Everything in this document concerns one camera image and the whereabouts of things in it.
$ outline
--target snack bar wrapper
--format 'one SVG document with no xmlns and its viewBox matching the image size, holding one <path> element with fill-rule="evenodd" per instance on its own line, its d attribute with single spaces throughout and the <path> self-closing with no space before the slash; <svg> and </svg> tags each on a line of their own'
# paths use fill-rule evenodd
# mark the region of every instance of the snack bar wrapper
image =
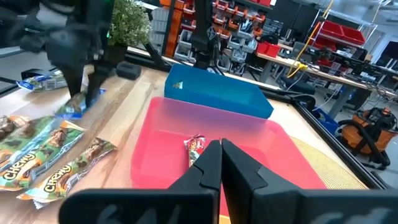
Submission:
<svg viewBox="0 0 398 224">
<path fill-rule="evenodd" d="M 11 134 L 15 129 L 20 128 L 29 118 L 24 116 L 2 116 L 0 117 L 0 141 Z"/>
<path fill-rule="evenodd" d="M 67 86 L 67 81 L 62 73 L 52 73 L 49 75 L 38 75 L 18 81 L 17 85 L 30 91 L 47 91 Z"/>
<path fill-rule="evenodd" d="M 0 172 L 42 144 L 51 131 L 59 127 L 54 117 L 46 116 L 26 122 L 0 142 Z"/>
<path fill-rule="evenodd" d="M 97 97 L 95 97 L 91 104 L 94 104 L 98 97 L 106 92 L 105 89 L 99 89 Z M 65 120 L 73 120 L 73 119 L 81 119 L 88 110 L 86 107 L 86 92 L 83 91 L 81 93 L 76 94 L 70 100 L 65 103 L 65 105 L 61 106 L 57 112 L 55 112 L 56 118 L 62 118 Z"/>
<path fill-rule="evenodd" d="M 107 153 L 116 150 L 108 141 L 95 138 L 88 149 L 61 169 L 27 192 L 18 195 L 21 200 L 33 200 L 37 209 L 63 199 L 72 187 Z"/>
<path fill-rule="evenodd" d="M 52 167 L 82 137 L 83 129 L 64 121 L 47 139 L 0 173 L 0 190 L 17 191 Z"/>
<path fill-rule="evenodd" d="M 188 150 L 189 154 L 190 167 L 205 150 L 205 142 L 205 137 L 200 134 L 197 134 L 194 137 L 191 137 L 188 140 L 184 141 L 185 148 Z"/>
</svg>

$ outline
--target workbench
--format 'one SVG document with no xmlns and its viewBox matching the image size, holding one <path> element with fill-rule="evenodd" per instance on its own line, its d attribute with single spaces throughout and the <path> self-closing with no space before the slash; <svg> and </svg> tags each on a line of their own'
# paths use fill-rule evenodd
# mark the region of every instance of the workbench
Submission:
<svg viewBox="0 0 398 224">
<path fill-rule="evenodd" d="M 270 57 L 268 55 L 265 54 L 259 54 L 256 53 L 256 55 L 259 58 L 263 58 L 266 59 L 270 62 L 274 62 L 278 65 L 281 66 L 285 66 L 285 67 L 290 67 L 292 66 L 293 69 L 296 69 L 299 66 L 299 62 L 295 62 L 293 59 L 289 59 L 289 58 L 282 58 L 280 56 L 276 56 L 276 57 Z M 269 78 L 269 76 L 271 75 L 271 63 L 267 63 L 267 65 L 264 67 L 260 79 L 260 82 L 265 83 L 266 80 Z M 354 92 L 355 88 L 362 88 L 364 90 L 370 90 L 373 92 L 378 92 L 378 90 L 376 88 L 367 86 L 363 83 L 358 83 L 352 80 L 349 80 L 347 78 L 343 78 L 343 77 L 337 77 L 334 75 L 329 75 L 325 72 L 321 72 L 319 71 L 319 69 L 317 68 L 310 68 L 308 67 L 307 69 L 304 70 L 304 72 L 307 72 L 309 74 L 315 75 L 316 77 L 319 78 L 324 78 L 327 79 L 331 82 L 335 82 L 335 83 L 339 83 L 339 84 L 343 84 L 344 86 L 346 86 L 345 90 L 340 94 L 339 98 L 336 100 L 335 104 L 333 105 L 333 107 L 331 108 L 331 110 L 329 111 L 329 116 L 331 118 L 335 118 L 337 116 L 337 114 L 341 111 L 341 109 L 343 108 L 344 104 L 347 102 L 349 96 Z M 395 93 L 389 92 L 389 91 L 385 91 L 386 92 L 386 96 L 388 97 L 392 97 L 392 98 L 397 98 L 398 96 Z"/>
<path fill-rule="evenodd" d="M 86 67 L 90 73 L 92 67 Z M 150 100 L 163 96 L 167 73 L 149 68 L 142 68 L 141 76 L 136 81 L 119 77 L 109 78 L 103 85 L 107 89 L 84 117 L 75 123 L 86 129 L 85 135 L 68 154 L 64 155 L 50 170 L 41 175 L 42 181 L 51 172 L 76 158 L 85 150 L 95 137 L 112 142 L 119 149 L 104 157 L 82 178 L 72 193 L 88 188 L 124 188 L 132 187 L 130 180 L 130 162 L 132 153 L 143 124 Z M 23 115 L 31 119 L 53 114 L 70 95 L 66 88 L 31 93 L 17 90 L 0 98 L 0 115 Z M 280 124 L 294 140 L 297 147 L 307 145 L 302 153 L 315 170 L 324 173 L 324 182 L 329 188 L 366 189 L 345 163 L 334 153 L 320 135 L 306 122 L 299 112 L 287 103 L 269 100 L 274 107 L 270 120 Z M 31 201 L 16 199 L 21 192 L 0 192 L 0 223 L 57 223 L 58 209 L 62 201 L 53 202 L 36 210 Z"/>
</svg>

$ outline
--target vacuum cleaner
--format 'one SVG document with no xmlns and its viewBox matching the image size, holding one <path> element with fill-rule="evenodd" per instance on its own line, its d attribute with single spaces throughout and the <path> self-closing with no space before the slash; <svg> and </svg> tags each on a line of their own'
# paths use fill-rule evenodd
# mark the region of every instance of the vacuum cleaner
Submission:
<svg viewBox="0 0 398 224">
<path fill-rule="evenodd" d="M 354 156 L 364 154 L 370 162 L 380 164 L 375 169 L 384 170 L 390 165 L 386 147 L 398 134 L 397 118 L 388 108 L 373 108 L 358 111 L 353 119 L 340 121 L 338 130 L 340 141 L 350 149 Z"/>
</svg>

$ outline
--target floor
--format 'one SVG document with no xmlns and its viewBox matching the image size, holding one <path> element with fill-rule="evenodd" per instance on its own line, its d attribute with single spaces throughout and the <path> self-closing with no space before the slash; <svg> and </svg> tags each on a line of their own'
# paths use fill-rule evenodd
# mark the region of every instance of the floor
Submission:
<svg viewBox="0 0 398 224">
<path fill-rule="evenodd" d="M 11 80 L 21 80 L 21 72 L 24 70 L 28 70 L 31 68 L 41 68 L 41 69 L 50 69 L 52 68 L 51 64 L 47 60 L 46 54 L 32 54 L 28 52 L 23 52 L 15 55 L 11 55 L 8 57 L 0 58 L 0 77 L 9 78 Z M 253 79 L 253 77 L 245 73 L 243 75 L 244 78 Z M 268 78 L 268 84 L 277 86 L 274 79 Z M 9 83 L 0 82 L 0 90 L 9 86 Z M 317 92 L 315 93 L 315 99 L 317 101 L 317 105 L 324 104 L 324 96 L 326 91 L 322 88 L 318 88 Z M 377 107 L 388 107 L 391 111 L 398 116 L 398 105 L 396 103 L 385 103 L 383 101 L 378 100 L 378 96 L 372 95 L 370 97 L 370 101 L 375 101 L 375 103 L 366 103 L 364 105 L 365 109 L 373 108 L 374 106 Z M 330 100 L 327 104 L 325 104 L 322 109 L 324 111 L 329 111 L 330 108 L 334 104 L 334 100 Z M 336 121 L 341 121 L 343 119 L 350 119 L 353 115 L 352 111 L 343 110 L 338 114 L 336 117 Z M 387 184 L 391 185 L 394 188 L 398 189 L 398 137 L 394 138 L 387 147 L 387 153 L 391 160 L 391 165 L 387 168 L 387 170 L 376 171 L 380 177 L 386 182 Z"/>
</svg>

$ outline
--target pink tray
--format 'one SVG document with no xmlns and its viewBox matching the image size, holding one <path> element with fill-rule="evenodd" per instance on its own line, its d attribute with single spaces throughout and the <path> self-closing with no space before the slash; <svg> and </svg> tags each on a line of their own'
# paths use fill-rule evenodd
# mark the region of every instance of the pink tray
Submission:
<svg viewBox="0 0 398 224">
<path fill-rule="evenodd" d="M 132 186 L 138 189 L 169 187 L 188 169 L 183 141 L 196 134 L 203 134 L 207 144 L 212 139 L 229 139 L 301 188 L 326 188 L 277 123 L 162 97 L 151 100 L 142 125 L 131 160 Z M 224 195 L 220 213 L 228 215 Z"/>
</svg>

